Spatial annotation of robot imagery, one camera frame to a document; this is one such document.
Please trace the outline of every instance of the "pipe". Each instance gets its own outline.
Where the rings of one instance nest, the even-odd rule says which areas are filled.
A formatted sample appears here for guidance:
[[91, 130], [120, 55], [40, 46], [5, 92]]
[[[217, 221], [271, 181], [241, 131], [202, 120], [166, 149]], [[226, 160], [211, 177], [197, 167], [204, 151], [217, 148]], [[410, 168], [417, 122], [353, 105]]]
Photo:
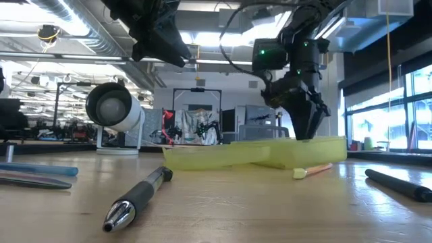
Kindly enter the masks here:
[[[28, 1], [63, 20], [65, 24], [62, 28], [69, 34], [89, 37], [88, 40], [82, 39], [79, 41], [97, 55], [126, 56], [126, 52], [79, 0]], [[128, 62], [125, 65], [117, 65], [117, 68], [123, 70], [139, 88], [154, 89], [151, 78], [139, 68], [138, 64]]]

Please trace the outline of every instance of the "table surface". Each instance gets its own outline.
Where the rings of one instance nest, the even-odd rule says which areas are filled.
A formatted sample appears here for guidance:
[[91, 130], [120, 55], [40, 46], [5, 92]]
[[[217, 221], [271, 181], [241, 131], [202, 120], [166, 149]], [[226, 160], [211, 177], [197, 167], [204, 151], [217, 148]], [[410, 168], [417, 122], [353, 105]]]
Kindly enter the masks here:
[[15, 156], [79, 167], [69, 190], [0, 185], [0, 242], [430, 242], [432, 205], [366, 180], [365, 169], [432, 188], [426, 167], [348, 160], [294, 181], [291, 171], [243, 165], [175, 171], [129, 228], [107, 234], [112, 202], [163, 162], [95, 152]]

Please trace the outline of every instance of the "pen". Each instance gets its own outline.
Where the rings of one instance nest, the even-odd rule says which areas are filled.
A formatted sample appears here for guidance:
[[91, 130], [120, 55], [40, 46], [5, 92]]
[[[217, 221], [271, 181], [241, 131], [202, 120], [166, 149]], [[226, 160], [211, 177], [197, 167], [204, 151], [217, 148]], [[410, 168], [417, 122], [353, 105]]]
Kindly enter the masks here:
[[432, 203], [432, 191], [429, 188], [406, 182], [404, 180], [379, 173], [372, 169], [367, 169], [364, 173], [366, 176], [380, 183], [381, 185], [413, 198], [416, 201], [422, 203]]
[[170, 169], [159, 167], [129, 192], [119, 197], [108, 211], [103, 222], [103, 231], [114, 232], [128, 226], [149, 203], [162, 182], [169, 182], [172, 177], [173, 172]]

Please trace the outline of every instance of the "ceiling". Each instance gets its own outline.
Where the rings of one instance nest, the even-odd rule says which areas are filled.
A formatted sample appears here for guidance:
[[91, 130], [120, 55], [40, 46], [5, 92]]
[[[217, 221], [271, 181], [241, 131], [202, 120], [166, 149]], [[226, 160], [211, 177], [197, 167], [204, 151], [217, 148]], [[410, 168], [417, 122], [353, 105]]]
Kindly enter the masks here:
[[[110, 18], [109, 10], [101, 0], [28, 1], [31, 4], [0, 1], [0, 52], [25, 53], [21, 58], [1, 57], [0, 53], [0, 59], [3, 60], [0, 64], [7, 67], [9, 85], [12, 89], [11, 97], [26, 102], [25, 112], [33, 113], [34, 115], [31, 116], [36, 117], [37, 114], [44, 113], [46, 114], [43, 115], [44, 117], [52, 118], [56, 83], [65, 82], [65, 79], [68, 81], [69, 78], [71, 80], [68, 82], [83, 81], [93, 84], [117, 82], [119, 79], [124, 79], [132, 95], [135, 97], [145, 95], [142, 101], [145, 107], [152, 107], [152, 92], [155, 88], [192, 88], [196, 86], [196, 79], [206, 80], [206, 88], [243, 92], [257, 92], [263, 88], [262, 82], [259, 82], [255, 89], [249, 88], [249, 81], [257, 81], [257, 78], [237, 73], [233, 67], [226, 64], [217, 46], [221, 27], [225, 25], [234, 9], [240, 6], [241, 1], [239, 0], [228, 2], [181, 1], [175, 17], [176, 26], [183, 41], [189, 45], [193, 58], [220, 62], [187, 64], [184, 68], [148, 60], [132, 63], [124, 59], [123, 57], [132, 54], [136, 41], [128, 35], [128, 28], [124, 24]], [[358, 2], [365, 1], [355, 0], [354, 2], [357, 2], [356, 7], [358, 7], [361, 6]], [[67, 11], [55, 12], [54, 8], [51, 8], [54, 9], [51, 11], [49, 4], [53, 4], [52, 6], [57, 9], [63, 7]], [[259, 8], [251, 7], [239, 14], [222, 40], [225, 51], [232, 60], [246, 62], [245, 65], [242, 65], [245, 70], [250, 69], [254, 40], [275, 37], [279, 30], [290, 22], [291, 18], [291, 8], [272, 7], [268, 11], [273, 16], [273, 21], [254, 26], [251, 21], [252, 16]], [[358, 12], [355, 14], [357, 16], [353, 17], [364, 17], [361, 14], [358, 15]], [[54, 25], [61, 29], [55, 45], [49, 48], [47, 48], [47, 43], [39, 40], [36, 33], [44, 24]], [[337, 36], [337, 33], [344, 26], [346, 26], [346, 21], [337, 28], [333, 28], [332, 32], [336, 34], [330, 33], [327, 36], [334, 38], [334, 42], [340, 43], [338, 39], [340, 36]], [[98, 44], [102, 44], [95, 46], [93, 41], [99, 41]], [[343, 51], [340, 46], [337, 46], [337, 50]], [[54, 55], [52, 60], [46, 60], [27, 54], [43, 51], [58, 55]], [[85, 56], [68, 61], [64, 58], [64, 55], [67, 54]], [[111, 62], [109, 60], [97, 61], [93, 59], [95, 55], [112, 56], [112, 60], [122, 58]], [[46, 81], [44, 86], [31, 83], [32, 77], [41, 75], [44, 76], [41, 79]], [[83, 104], [86, 94], [91, 91], [92, 87], [66, 84], [61, 89], [64, 91], [60, 94], [59, 100], [64, 112], [60, 118], [74, 115], [78, 119], [87, 120]], [[29, 97], [29, 92], [33, 92], [34, 97]]]

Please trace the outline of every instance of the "yellow plastic tray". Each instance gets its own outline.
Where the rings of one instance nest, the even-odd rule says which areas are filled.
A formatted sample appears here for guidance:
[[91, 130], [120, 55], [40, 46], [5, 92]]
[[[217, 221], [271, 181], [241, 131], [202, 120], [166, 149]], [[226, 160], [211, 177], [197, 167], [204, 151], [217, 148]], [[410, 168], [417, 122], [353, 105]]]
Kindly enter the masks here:
[[163, 155], [170, 169], [203, 170], [267, 161], [270, 148], [261, 144], [163, 148]]
[[294, 139], [235, 142], [270, 147], [270, 157], [256, 164], [279, 169], [305, 168], [346, 160], [344, 136], [316, 137], [312, 140]]

